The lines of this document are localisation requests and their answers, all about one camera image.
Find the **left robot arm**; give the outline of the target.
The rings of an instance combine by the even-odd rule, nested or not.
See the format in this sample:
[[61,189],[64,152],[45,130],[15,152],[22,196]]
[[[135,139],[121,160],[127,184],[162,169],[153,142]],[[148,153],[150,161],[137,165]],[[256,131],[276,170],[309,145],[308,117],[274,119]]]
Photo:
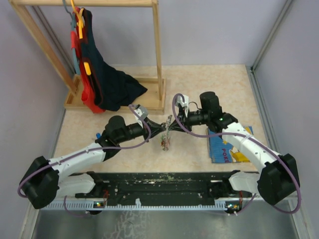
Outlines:
[[143,137],[137,145],[141,146],[165,131],[164,123],[156,123],[148,117],[137,117],[136,120],[127,125],[122,116],[113,116],[101,136],[87,147],[61,157],[34,159],[19,183],[19,196],[29,199],[35,209],[42,209],[53,200],[66,196],[101,196],[103,184],[93,173],[80,174],[79,171],[114,157],[122,150],[120,144],[123,142]]

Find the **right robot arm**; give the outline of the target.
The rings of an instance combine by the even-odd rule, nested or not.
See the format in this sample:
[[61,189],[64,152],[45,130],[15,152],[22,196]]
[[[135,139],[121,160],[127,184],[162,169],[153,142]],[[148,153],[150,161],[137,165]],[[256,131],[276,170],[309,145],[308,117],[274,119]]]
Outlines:
[[188,97],[177,93],[172,100],[175,124],[191,134],[192,126],[206,125],[213,132],[239,150],[257,169],[257,173],[242,171],[232,174],[222,186],[223,193],[234,197],[240,191],[260,195],[268,204],[275,206],[281,200],[297,194],[301,203],[300,182],[296,160],[270,149],[250,134],[230,113],[225,113],[214,92],[200,95],[201,109],[189,111]]

